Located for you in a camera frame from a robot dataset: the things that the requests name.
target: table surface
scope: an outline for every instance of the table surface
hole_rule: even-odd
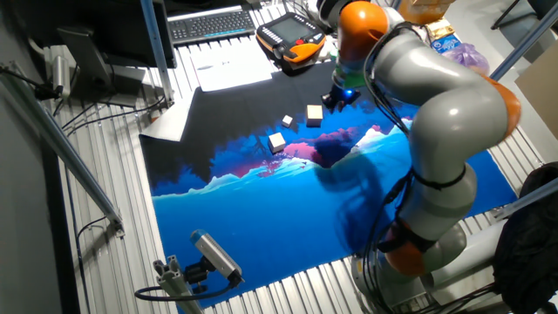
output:
[[[284,7],[279,4],[253,10],[250,15],[257,26],[284,13]],[[191,99],[199,86],[191,56],[210,50],[226,53],[230,46],[249,44],[254,40],[254,36],[243,36],[175,49],[178,67],[169,71],[174,97]],[[278,71],[271,61],[269,70]],[[148,71],[152,82],[158,84],[158,71]],[[146,98],[138,100],[138,108],[146,106]],[[58,123],[67,123],[82,108],[86,106],[65,106],[57,116]],[[72,125],[131,111],[130,108],[97,105],[72,122]],[[126,231],[121,239],[108,235],[106,231],[110,229],[107,228],[107,222],[100,222],[98,227],[86,230],[80,238],[85,282],[82,282],[78,267],[75,274],[83,312],[87,312],[85,293],[91,312],[94,313],[177,312],[174,304],[148,303],[133,296],[137,289],[156,285],[152,262],[165,260],[138,138],[148,125],[145,114],[127,114],[82,127],[69,136],[72,145],[118,209]],[[516,192],[520,191],[527,175],[542,163],[541,157],[520,129],[489,151]],[[75,230],[102,217],[102,213],[73,175],[65,171],[62,161],[60,168],[62,182],[65,183],[63,190],[68,227],[74,230],[75,235]],[[490,216],[485,214],[460,222],[467,234],[480,232],[492,223]],[[71,242],[71,248],[77,265],[74,241]],[[475,276],[487,278],[491,275],[492,272],[485,271]],[[350,258],[347,257],[233,297],[205,309],[205,313],[363,313],[359,300],[360,295],[350,277]],[[426,306],[425,297],[417,298],[411,304],[414,310],[422,308]]]

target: metal pole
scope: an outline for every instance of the metal pole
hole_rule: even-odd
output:
[[[530,205],[535,201],[551,195],[552,193],[558,192],[558,178],[552,180],[551,182],[537,188],[535,191],[521,197],[519,200],[514,201],[511,204],[504,206],[503,208],[497,208],[494,213],[494,218],[499,221],[502,220],[516,211]]]
[[[392,0],[391,7],[395,10],[399,9],[399,5],[401,4],[401,0]]]
[[[558,20],[558,2],[550,9],[550,11],[542,18],[541,22],[529,32],[512,53],[498,66],[490,75],[490,79],[500,80],[512,66],[515,65],[525,52],[542,36],[542,34],[550,28]]]
[[[114,227],[120,231],[117,234],[119,236],[123,235],[122,219],[114,211],[108,196],[106,196],[99,183],[93,177],[93,174],[81,160],[60,126],[35,99],[29,86],[21,80],[8,75],[0,75],[0,82],[15,97],[16,102],[24,109],[32,124],[38,129],[41,136],[46,139],[76,179],[78,179],[87,194],[99,206],[99,209],[106,215]]]
[[[146,19],[147,32],[151,38],[151,47],[155,56],[155,62],[159,68],[160,80],[163,84],[163,91],[165,93],[165,101],[167,105],[170,106],[170,102],[173,100],[173,89],[171,87],[171,79],[168,76],[163,44],[160,41],[159,27],[157,26],[157,17],[155,17],[153,0],[141,0],[141,8],[143,9],[143,15]]]

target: monitor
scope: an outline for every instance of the monitor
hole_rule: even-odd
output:
[[[79,66],[72,97],[138,96],[145,72],[127,66],[157,66],[140,0],[17,0],[13,6],[39,46],[68,46]],[[153,8],[167,67],[174,68],[163,0],[153,0]]]

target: cardboard box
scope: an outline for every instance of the cardboard box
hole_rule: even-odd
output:
[[[438,0],[436,3],[422,4],[418,1],[436,0],[403,0],[399,5],[399,14],[405,21],[417,24],[429,24],[441,19],[453,1]]]
[[[558,139],[558,41],[538,57],[516,80],[529,103]]]

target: black bag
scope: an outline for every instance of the black bag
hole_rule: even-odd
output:
[[[558,178],[558,162],[534,170],[520,197]],[[558,290],[558,193],[507,221],[494,255],[494,288],[514,314],[533,314]]]

